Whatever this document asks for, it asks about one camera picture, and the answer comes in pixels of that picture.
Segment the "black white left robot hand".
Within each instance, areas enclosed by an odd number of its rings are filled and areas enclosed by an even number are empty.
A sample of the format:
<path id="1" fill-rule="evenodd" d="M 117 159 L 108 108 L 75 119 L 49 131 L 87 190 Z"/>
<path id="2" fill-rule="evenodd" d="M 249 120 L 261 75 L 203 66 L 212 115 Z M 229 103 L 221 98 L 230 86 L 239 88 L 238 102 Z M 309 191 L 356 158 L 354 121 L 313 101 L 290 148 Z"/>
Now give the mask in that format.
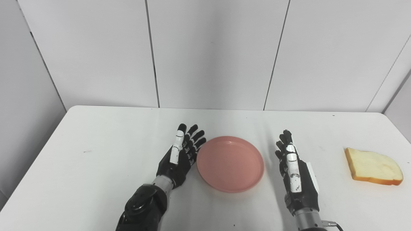
<path id="1" fill-rule="evenodd" d="M 197 124 L 189 129 L 186 124 L 180 124 L 173 145 L 159 162 L 156 176 L 170 179 L 174 189 L 181 186 L 205 142 L 205 132 Z"/>

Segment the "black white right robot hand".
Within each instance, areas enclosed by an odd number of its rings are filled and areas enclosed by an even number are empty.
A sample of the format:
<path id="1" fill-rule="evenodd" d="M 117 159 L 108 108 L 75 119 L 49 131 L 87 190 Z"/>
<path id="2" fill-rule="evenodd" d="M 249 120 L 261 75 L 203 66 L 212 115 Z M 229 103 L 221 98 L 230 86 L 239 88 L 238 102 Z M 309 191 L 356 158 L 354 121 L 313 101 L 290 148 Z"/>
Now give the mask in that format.
<path id="1" fill-rule="evenodd" d="M 286 207 L 294 216 L 301 209 L 319 211 L 318 184 L 310 163 L 300 159 L 289 130 L 283 130 L 276 142 L 279 172 L 282 176 L 286 195 Z"/>

